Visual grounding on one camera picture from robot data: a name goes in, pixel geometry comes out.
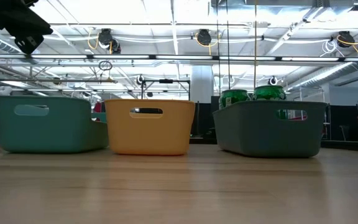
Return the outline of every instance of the yellow storage bin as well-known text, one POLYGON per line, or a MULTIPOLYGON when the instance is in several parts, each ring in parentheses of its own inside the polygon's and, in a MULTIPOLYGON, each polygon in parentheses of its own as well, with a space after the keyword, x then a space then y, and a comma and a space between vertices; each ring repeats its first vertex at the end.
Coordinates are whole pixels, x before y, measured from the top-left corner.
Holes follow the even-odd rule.
POLYGON ((195 111, 193 102, 114 99, 104 103, 110 148, 114 152, 159 156, 187 152, 195 111), (162 113, 139 113, 145 108, 162 113))

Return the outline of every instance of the yellow cable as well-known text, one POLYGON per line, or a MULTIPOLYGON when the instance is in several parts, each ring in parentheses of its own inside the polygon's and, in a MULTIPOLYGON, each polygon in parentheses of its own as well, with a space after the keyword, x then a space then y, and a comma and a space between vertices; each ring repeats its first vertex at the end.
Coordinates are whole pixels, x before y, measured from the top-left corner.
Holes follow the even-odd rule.
MULTIPOLYGON (((89 30, 89 36, 88 36, 88 37, 91 37, 91 33, 92 33, 92 31, 89 30)), ((92 47, 91 42, 90 42, 90 40, 88 39, 88 46, 89 46, 90 48, 92 48, 93 50, 96 50, 96 49, 98 48, 98 44, 99 44, 99 34, 98 34, 98 36, 96 37, 96 45, 95 45, 94 47, 92 47)))
POLYGON ((218 41, 216 41, 213 45, 208 44, 207 46, 203 45, 202 43, 200 43, 198 41, 198 39, 197 39, 198 33, 196 33, 195 37, 196 37, 196 41, 197 41, 198 45, 200 45, 202 47, 209 47, 209 55, 211 55, 211 47, 215 46, 219 42, 221 35, 220 34, 218 35, 218 41))
POLYGON ((356 42, 356 43, 349 43, 349 42, 346 42, 346 41, 343 41, 343 40, 339 40, 339 37, 340 37, 341 35, 338 35, 337 37, 336 37, 336 39, 340 42, 340 43, 343 43, 343 44, 349 44, 349 45, 358 45, 358 42, 356 42))
POLYGON ((354 50, 356 50, 356 52, 358 53, 358 49, 355 47, 355 45, 352 45, 354 50))

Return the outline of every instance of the green can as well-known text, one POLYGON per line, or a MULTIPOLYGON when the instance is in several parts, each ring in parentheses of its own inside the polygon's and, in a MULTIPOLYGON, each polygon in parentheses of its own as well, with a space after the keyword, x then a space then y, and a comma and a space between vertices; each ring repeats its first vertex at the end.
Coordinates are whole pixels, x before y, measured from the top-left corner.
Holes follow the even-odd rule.
POLYGON ((286 100, 284 88, 280 85, 259 86, 252 95, 252 100, 286 100))
POLYGON ((219 109, 223 109, 240 101, 248 101, 250 97, 247 90, 226 90, 219 99, 219 109))

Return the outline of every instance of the desk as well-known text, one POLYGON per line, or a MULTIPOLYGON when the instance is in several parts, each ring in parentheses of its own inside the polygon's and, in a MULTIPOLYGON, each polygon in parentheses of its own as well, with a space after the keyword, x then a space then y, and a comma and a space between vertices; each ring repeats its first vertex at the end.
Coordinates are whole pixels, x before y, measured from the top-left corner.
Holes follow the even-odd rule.
POLYGON ((358 222, 358 152, 256 159, 190 145, 185 156, 9 154, 0 223, 358 222))

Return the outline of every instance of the gray storage bin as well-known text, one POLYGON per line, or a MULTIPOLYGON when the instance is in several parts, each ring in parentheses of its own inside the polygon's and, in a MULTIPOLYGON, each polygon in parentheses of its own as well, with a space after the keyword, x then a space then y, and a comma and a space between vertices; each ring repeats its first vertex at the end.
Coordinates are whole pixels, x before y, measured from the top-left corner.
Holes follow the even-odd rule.
POLYGON ((243 101, 213 113, 221 149, 252 157, 318 154, 326 103, 243 101), (280 119, 279 110, 302 110, 305 120, 280 119))

